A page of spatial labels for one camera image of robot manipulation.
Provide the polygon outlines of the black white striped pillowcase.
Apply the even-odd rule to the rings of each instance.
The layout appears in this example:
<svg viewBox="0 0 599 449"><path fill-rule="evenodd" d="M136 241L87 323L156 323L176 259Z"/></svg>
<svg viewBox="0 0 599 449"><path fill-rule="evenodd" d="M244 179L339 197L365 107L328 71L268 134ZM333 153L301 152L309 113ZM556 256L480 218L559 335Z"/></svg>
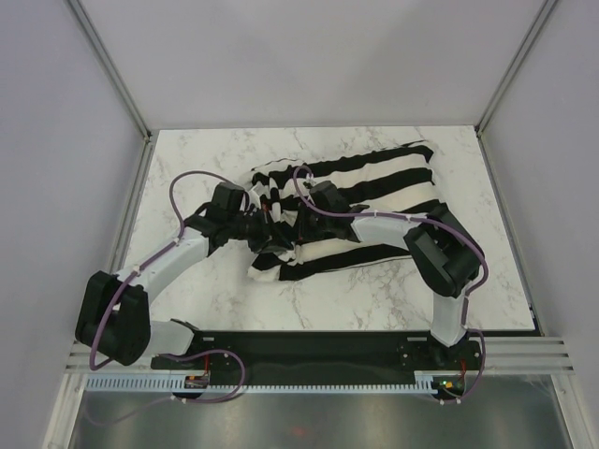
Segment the black white striped pillowcase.
<svg viewBox="0 0 599 449"><path fill-rule="evenodd" d="M420 214L441 206L434 155L429 141L417 140L312 163L284 158L253 167L242 183L269 207L291 247L258 254L249 277L291 282L408 258L402 246L358 241L350 224L363 212Z"/></svg>

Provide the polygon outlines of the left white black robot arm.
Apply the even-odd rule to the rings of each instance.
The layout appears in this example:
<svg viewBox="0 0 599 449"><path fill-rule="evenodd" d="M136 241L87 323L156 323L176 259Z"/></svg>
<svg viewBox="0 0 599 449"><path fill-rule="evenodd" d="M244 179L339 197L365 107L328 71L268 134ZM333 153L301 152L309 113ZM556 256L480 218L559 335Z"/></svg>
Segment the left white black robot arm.
<svg viewBox="0 0 599 449"><path fill-rule="evenodd" d="M274 221L264 196L225 181L212 199L180 220L180 227L154 253L116 273L98 271L88 281L75 329L77 342L91 350L91 369L102 368L98 355L129 366L145 355L172 355L184 369L205 356L195 329L180 319L154 321L150 307L192 266L232 240L244 240L257 253L273 242Z"/></svg>

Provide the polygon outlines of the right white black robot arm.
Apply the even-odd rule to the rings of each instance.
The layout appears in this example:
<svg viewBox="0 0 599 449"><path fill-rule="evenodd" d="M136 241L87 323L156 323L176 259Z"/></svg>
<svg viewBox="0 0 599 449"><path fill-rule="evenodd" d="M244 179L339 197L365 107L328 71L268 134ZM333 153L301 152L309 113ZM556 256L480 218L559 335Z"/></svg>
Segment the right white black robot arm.
<svg viewBox="0 0 599 449"><path fill-rule="evenodd" d="M433 212L405 214L352 207L330 181L309 188L302 202L301 236L335 237L368 245L386 245L408 252L421 279L432 291L433 318L427 346L430 362L451 367L461 357L466 335L468 296L488 267L476 244L446 205Z"/></svg>

